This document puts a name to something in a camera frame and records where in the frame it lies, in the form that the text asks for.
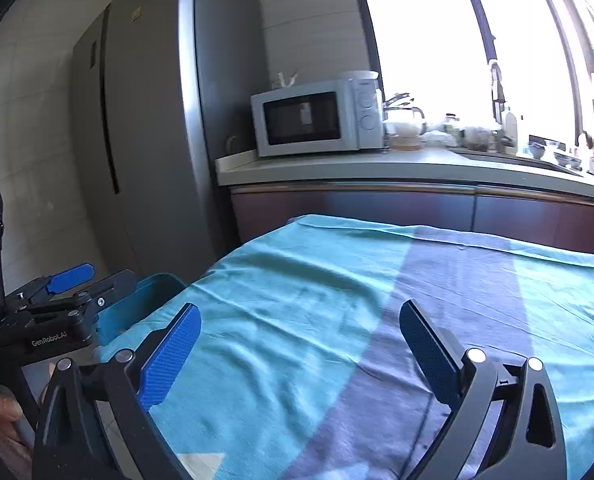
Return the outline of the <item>person's left hand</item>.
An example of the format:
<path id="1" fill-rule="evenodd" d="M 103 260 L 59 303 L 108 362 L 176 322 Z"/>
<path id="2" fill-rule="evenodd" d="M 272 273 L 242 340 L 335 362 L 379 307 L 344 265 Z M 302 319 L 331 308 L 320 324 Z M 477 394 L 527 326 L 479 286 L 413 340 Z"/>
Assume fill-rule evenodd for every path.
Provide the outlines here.
<path id="1" fill-rule="evenodd" d="M 32 478 L 33 451 L 16 427 L 26 418 L 10 389 L 0 385 L 0 459 L 16 479 Z"/>

